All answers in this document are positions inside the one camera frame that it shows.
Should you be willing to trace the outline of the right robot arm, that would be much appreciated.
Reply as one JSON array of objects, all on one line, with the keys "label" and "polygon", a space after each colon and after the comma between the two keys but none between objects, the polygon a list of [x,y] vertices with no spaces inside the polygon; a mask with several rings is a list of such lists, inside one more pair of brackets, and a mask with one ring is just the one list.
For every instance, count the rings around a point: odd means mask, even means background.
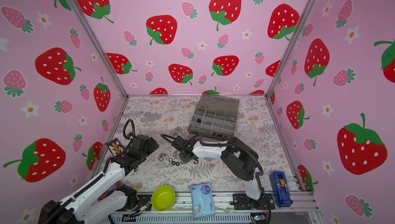
[{"label": "right robot arm", "polygon": [[197,162],[201,158],[221,160],[228,169],[243,181],[246,196],[258,202],[264,197],[260,177],[263,167],[259,162],[258,154],[240,139],[233,137],[223,142],[206,142],[202,137],[195,135],[185,140],[180,136],[167,138],[184,163],[191,160]]}]

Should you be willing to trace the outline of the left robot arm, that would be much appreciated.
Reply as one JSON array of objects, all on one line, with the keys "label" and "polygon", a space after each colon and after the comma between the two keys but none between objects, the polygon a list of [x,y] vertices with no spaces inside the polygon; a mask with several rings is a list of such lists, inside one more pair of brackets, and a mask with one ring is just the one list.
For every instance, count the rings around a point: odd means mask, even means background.
[{"label": "left robot arm", "polygon": [[106,161],[104,170],[76,192],[59,202],[49,201],[41,210],[40,224],[96,224],[113,212],[138,205],[137,191],[120,186],[100,199],[111,186],[130,172],[135,172],[159,145],[148,136],[137,135],[118,155]]}]

